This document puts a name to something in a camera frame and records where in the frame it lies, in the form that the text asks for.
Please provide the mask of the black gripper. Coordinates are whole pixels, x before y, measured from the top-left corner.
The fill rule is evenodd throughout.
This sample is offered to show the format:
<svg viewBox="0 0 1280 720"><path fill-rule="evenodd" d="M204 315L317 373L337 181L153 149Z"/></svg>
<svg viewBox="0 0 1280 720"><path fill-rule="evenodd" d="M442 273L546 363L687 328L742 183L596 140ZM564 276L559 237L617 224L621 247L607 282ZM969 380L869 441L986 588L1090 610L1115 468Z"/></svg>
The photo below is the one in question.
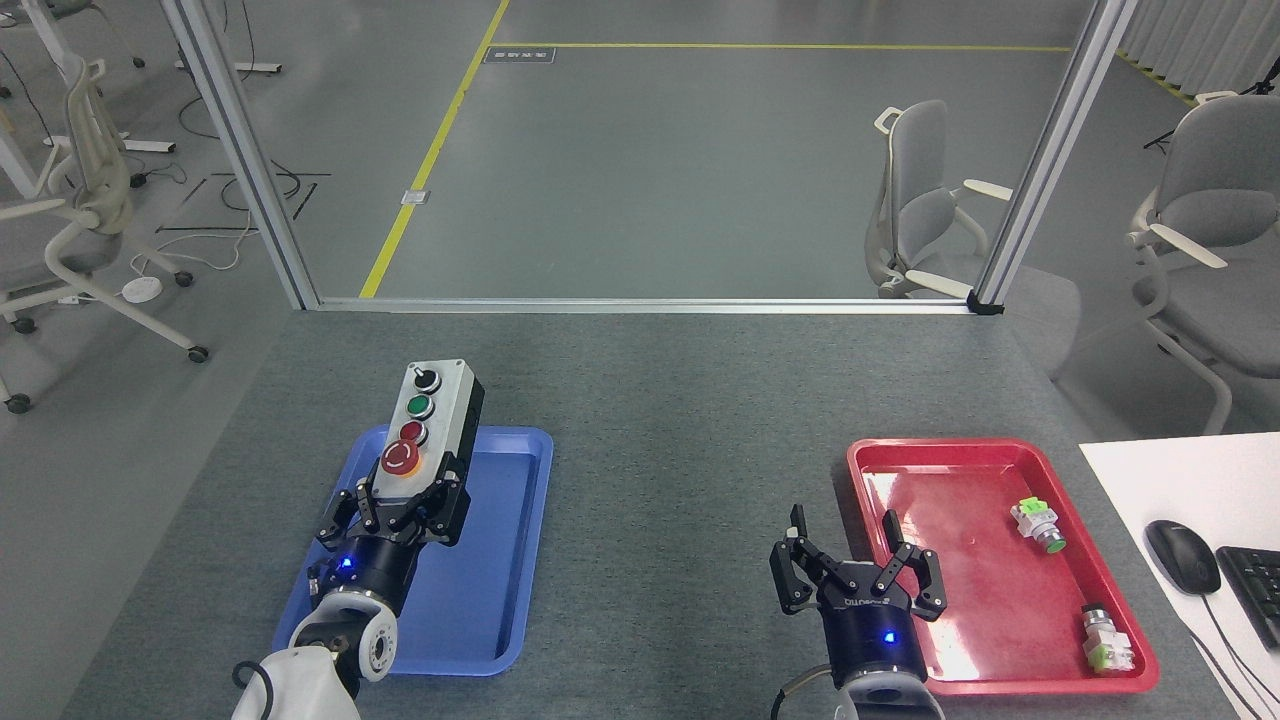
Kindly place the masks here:
<svg viewBox="0 0 1280 720"><path fill-rule="evenodd" d="M436 478L396 511L393 533L404 543L383 536L348 536L378 530L376 498L372 486L338 489L316 528L316 542L328 556L308 568L311 609L326 594L347 591L369 592L392 612L401 612L422 544L439 542L452 547L460 542L471 501L466 491L467 470L468 460L444 455Z"/></svg>
<svg viewBox="0 0 1280 720"><path fill-rule="evenodd" d="M886 510L882 528L892 552L882 568L868 561L836 561L809 538L803 506L795 503L791 525L773 546L771 573L781 611L819 610L835 687L870 673L928 678L913 615L934 623L948 606L940 556L908 542L899 515ZM899 583L904 568L916 580L911 597Z"/></svg>

